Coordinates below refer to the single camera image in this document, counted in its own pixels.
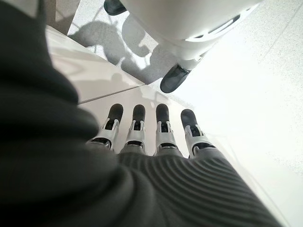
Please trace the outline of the robot left hand dark palm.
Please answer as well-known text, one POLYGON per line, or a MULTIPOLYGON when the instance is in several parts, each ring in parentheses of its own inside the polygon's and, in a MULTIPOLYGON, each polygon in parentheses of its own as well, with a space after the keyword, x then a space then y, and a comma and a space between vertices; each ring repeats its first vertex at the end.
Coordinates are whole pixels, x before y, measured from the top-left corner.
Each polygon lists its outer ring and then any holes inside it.
POLYGON ((52 64, 41 0, 0 3, 0 224, 10 227, 277 227, 191 110, 191 155, 175 142, 148 156, 112 150, 121 105, 101 132, 52 64))

